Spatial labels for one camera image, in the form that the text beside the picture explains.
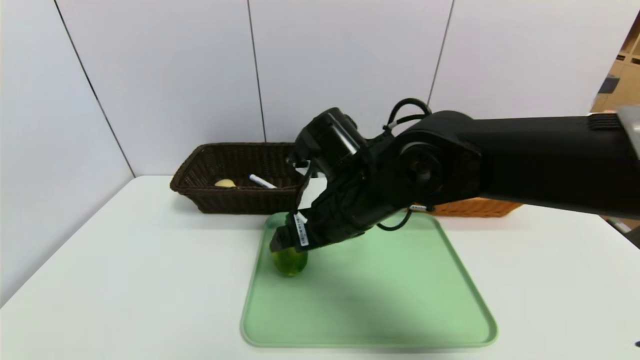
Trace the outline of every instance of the wooden shelf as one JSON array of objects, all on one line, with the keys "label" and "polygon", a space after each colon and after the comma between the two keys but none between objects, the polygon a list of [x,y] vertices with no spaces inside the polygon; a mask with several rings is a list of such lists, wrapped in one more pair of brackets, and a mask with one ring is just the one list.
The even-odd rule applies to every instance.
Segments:
[{"label": "wooden shelf", "polygon": [[638,48],[638,46],[636,46],[637,42],[638,42],[638,38],[640,37],[640,13],[638,13],[638,16],[636,17],[636,21],[634,22],[634,25],[631,27],[631,30],[629,30],[629,34],[627,35],[627,38],[625,39],[625,42],[622,44],[622,48],[620,49],[620,52],[624,52],[624,53],[636,53],[636,51],[639,51],[637,54],[640,55],[640,49]]}]

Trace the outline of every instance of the brown wicker basket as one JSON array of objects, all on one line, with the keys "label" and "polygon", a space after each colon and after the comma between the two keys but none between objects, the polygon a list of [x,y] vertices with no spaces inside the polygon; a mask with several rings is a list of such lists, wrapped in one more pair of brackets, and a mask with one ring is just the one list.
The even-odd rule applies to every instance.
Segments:
[{"label": "brown wicker basket", "polygon": [[[293,143],[210,143],[196,148],[171,180],[171,190],[191,199],[203,213],[273,214],[298,208],[304,176],[285,162]],[[249,180],[255,174],[274,184]],[[231,179],[235,188],[214,184]]]},{"label": "brown wicker basket", "polygon": [[430,214],[437,217],[503,217],[521,205],[517,202],[475,197],[437,205],[436,211]]}]

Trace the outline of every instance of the barcode label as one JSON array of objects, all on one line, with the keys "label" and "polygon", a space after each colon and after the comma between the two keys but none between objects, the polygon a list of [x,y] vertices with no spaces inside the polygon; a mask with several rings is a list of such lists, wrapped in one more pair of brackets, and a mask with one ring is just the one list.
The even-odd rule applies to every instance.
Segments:
[{"label": "barcode label", "polygon": [[305,229],[305,221],[301,213],[293,215],[293,220],[296,222],[296,229],[298,230],[298,237],[300,238],[300,245],[309,245],[309,239],[307,238],[307,230]]}]

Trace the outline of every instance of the table surface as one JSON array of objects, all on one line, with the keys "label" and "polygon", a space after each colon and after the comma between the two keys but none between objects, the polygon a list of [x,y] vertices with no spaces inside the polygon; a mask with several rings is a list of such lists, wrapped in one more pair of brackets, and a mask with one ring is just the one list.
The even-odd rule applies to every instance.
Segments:
[{"label": "table surface", "polygon": [[0,309],[2,359],[640,357],[640,250],[596,215],[536,206],[439,218],[498,323],[489,347],[252,347],[240,317],[266,216],[201,214],[170,179],[131,181]]}]

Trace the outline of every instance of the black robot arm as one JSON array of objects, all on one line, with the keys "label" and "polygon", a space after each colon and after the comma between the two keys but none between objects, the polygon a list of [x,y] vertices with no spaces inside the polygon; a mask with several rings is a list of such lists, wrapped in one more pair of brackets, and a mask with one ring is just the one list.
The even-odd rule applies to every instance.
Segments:
[{"label": "black robot arm", "polygon": [[426,116],[366,140],[333,108],[296,140],[293,162],[327,176],[311,208],[289,213],[271,250],[312,250],[364,233],[413,202],[472,197],[640,218],[640,112],[473,120]]}]

